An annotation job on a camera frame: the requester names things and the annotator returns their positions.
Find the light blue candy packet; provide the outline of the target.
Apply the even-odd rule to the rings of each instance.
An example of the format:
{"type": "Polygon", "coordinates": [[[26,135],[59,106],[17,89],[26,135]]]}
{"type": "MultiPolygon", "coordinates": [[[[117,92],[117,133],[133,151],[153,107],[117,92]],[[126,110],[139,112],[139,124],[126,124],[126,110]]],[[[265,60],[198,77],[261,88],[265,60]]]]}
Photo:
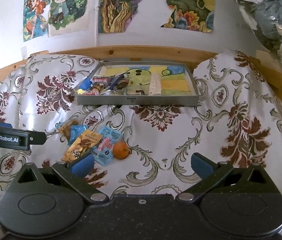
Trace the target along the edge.
{"type": "Polygon", "coordinates": [[[113,147],[122,138],[121,132],[108,126],[100,129],[102,138],[100,142],[91,149],[91,154],[95,161],[102,166],[107,166],[113,160],[113,147]]]}

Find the orange yellow snack packet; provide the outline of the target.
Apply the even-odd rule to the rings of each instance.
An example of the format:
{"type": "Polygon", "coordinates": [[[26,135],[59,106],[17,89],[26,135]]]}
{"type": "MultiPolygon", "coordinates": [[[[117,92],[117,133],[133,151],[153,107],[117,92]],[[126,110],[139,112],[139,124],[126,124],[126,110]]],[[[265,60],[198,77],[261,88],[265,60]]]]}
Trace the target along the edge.
{"type": "Polygon", "coordinates": [[[96,146],[101,141],[102,137],[102,134],[86,129],[76,138],[61,160],[69,163],[78,159],[85,154],[86,151],[96,146]]]}

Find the orange mandarin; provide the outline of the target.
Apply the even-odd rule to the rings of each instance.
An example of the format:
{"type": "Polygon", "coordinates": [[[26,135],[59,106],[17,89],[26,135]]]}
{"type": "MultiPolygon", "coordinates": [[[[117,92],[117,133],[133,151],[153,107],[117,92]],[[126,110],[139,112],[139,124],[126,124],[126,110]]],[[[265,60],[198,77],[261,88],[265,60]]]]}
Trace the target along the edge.
{"type": "Polygon", "coordinates": [[[129,155],[129,147],[128,145],[123,142],[119,141],[117,142],[113,147],[113,156],[115,159],[125,159],[129,155]]]}

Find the quail egg snack pack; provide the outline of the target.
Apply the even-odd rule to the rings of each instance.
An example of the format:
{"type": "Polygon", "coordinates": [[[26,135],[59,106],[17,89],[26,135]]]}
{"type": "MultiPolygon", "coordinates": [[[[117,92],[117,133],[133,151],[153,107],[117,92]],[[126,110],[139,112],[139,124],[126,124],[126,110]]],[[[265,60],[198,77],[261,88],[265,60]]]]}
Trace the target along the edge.
{"type": "Polygon", "coordinates": [[[95,76],[91,78],[91,86],[84,92],[84,95],[99,95],[110,87],[114,77],[95,76]]]}

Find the rice cracker stick pack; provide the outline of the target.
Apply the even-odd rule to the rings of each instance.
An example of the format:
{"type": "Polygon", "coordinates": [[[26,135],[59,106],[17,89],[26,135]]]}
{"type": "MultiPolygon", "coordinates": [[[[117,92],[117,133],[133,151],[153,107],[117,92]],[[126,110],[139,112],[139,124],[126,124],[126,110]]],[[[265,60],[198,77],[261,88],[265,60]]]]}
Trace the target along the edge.
{"type": "Polygon", "coordinates": [[[159,73],[151,74],[149,84],[149,95],[160,95],[162,92],[161,75],[159,73]]]}

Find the dark blue milk powder sachet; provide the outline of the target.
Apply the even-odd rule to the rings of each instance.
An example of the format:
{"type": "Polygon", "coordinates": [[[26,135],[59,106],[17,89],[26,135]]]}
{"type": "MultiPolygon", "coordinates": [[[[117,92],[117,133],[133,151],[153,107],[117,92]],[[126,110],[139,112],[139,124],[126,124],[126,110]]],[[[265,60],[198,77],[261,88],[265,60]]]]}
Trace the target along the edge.
{"type": "Polygon", "coordinates": [[[114,79],[109,83],[107,89],[114,90],[117,85],[120,86],[122,83],[123,84],[129,83],[129,79],[126,73],[122,73],[122,74],[115,76],[114,79]]]}

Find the dark dried fruit packet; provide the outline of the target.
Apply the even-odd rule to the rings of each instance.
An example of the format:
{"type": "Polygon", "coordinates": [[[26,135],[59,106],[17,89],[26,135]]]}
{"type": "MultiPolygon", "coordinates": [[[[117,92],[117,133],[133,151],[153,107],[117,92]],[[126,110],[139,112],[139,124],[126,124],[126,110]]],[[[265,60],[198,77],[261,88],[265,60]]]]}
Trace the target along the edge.
{"type": "Polygon", "coordinates": [[[114,95],[126,95],[129,79],[120,80],[113,88],[114,95]]]}

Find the floral satin bed cover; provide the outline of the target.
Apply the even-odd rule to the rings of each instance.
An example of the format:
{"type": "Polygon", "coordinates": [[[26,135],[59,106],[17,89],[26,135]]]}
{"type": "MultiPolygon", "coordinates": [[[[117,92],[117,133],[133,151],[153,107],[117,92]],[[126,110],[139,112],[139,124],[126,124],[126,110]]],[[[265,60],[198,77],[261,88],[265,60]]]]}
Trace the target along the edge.
{"type": "Polygon", "coordinates": [[[282,239],[282,102],[238,53],[191,72],[194,107],[80,105],[76,87],[102,62],[89,56],[37,55],[13,71],[0,83],[0,123],[47,139],[28,151],[0,148],[2,239],[282,239]],[[72,119],[98,134],[115,129],[129,147],[84,178],[106,203],[89,203],[52,170],[70,147],[56,126],[72,119]],[[201,180],[195,152],[233,171],[180,203],[201,180]]]}

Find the grey tray with drawing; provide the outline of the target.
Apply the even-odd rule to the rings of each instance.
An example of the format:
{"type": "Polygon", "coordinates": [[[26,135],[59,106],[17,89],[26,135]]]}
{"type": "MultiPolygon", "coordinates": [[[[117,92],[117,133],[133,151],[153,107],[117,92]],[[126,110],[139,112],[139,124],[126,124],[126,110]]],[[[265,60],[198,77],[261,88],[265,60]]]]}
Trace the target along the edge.
{"type": "Polygon", "coordinates": [[[162,61],[101,62],[77,87],[80,105],[157,105],[194,107],[198,104],[198,89],[191,71],[183,63],[162,61]],[[126,73],[129,85],[126,95],[114,95],[106,90],[99,95],[84,95],[95,76],[115,77],[126,73]],[[161,75],[162,92],[149,95],[151,74],[161,75]]]}

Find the anime girl poster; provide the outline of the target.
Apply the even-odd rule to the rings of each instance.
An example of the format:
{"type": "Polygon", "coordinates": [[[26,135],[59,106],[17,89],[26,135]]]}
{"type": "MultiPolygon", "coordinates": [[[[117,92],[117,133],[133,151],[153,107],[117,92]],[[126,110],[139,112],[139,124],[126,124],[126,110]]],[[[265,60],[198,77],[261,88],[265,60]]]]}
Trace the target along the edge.
{"type": "Polygon", "coordinates": [[[23,41],[29,41],[48,33],[47,13],[50,0],[24,0],[23,41]]]}

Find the blond boy poster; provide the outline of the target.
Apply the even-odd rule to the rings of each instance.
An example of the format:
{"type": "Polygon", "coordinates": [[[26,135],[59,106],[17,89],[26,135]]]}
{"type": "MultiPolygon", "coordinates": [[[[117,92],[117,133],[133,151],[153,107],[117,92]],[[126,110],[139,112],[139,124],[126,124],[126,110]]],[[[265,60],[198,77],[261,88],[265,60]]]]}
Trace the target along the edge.
{"type": "Polygon", "coordinates": [[[87,29],[88,2],[89,0],[51,0],[48,35],[53,37],[87,29]]]}

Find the landscape flowers poster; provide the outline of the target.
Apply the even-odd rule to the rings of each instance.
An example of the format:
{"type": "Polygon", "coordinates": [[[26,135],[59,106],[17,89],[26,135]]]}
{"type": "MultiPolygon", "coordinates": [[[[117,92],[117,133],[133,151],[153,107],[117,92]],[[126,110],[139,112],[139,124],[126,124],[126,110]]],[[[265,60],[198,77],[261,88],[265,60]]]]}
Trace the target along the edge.
{"type": "Polygon", "coordinates": [[[163,28],[213,31],[215,0],[166,0],[166,4],[171,14],[163,28]]]}

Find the wooden bed frame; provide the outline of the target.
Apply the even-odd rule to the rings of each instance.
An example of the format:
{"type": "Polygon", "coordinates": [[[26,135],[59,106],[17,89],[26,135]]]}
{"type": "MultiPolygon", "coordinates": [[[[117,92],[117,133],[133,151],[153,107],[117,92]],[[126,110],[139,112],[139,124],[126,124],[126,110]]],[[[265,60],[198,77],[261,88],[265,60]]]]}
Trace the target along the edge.
{"type": "MultiPolygon", "coordinates": [[[[90,56],[96,60],[129,59],[131,61],[138,61],[159,59],[164,61],[176,61],[185,63],[190,70],[194,70],[199,63],[216,55],[216,53],[210,51],[162,46],[101,46],[64,50],[59,51],[58,54],[90,56]]],[[[282,65],[271,53],[258,50],[256,57],[238,53],[236,58],[240,67],[251,66],[254,70],[257,70],[274,89],[276,96],[282,101],[282,65]]],[[[3,81],[10,72],[18,69],[26,62],[27,59],[1,68],[0,82],[3,81]]]]}

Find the white wall pipe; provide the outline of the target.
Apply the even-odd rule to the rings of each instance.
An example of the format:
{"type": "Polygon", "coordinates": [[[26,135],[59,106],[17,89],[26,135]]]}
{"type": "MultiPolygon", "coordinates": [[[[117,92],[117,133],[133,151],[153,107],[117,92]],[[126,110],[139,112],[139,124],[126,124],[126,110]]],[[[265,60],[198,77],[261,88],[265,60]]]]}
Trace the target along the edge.
{"type": "Polygon", "coordinates": [[[94,46],[98,46],[98,12],[100,8],[100,0],[94,0],[94,46]]]}

